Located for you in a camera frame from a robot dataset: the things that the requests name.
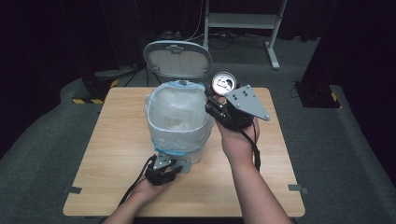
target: wooden table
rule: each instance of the wooden table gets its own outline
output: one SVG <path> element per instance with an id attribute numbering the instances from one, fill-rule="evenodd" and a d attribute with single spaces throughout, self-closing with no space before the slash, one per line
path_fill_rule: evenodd
<path id="1" fill-rule="evenodd" d="M 113 88 L 92 133 L 73 187 L 64 205 L 67 216 L 108 216 L 155 154 L 150 140 L 144 102 L 153 88 Z M 261 173 L 290 217 L 301 217 L 304 204 L 299 191 L 290 191 L 296 179 L 279 122 L 265 88 L 254 88 L 270 121 L 260 120 Z M 215 126 L 202 159 L 188 174 L 177 175 L 173 185 L 142 208 L 139 217 L 241 217 L 230 165 Z"/>

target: aluminum can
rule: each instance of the aluminum can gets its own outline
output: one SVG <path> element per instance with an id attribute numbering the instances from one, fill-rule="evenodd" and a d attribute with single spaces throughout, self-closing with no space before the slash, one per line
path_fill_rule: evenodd
<path id="1" fill-rule="evenodd" d="M 224 96 L 226 93 L 235 90 L 235 88 L 236 79 L 231 73 L 219 72 L 213 76 L 212 89 L 216 94 Z"/>

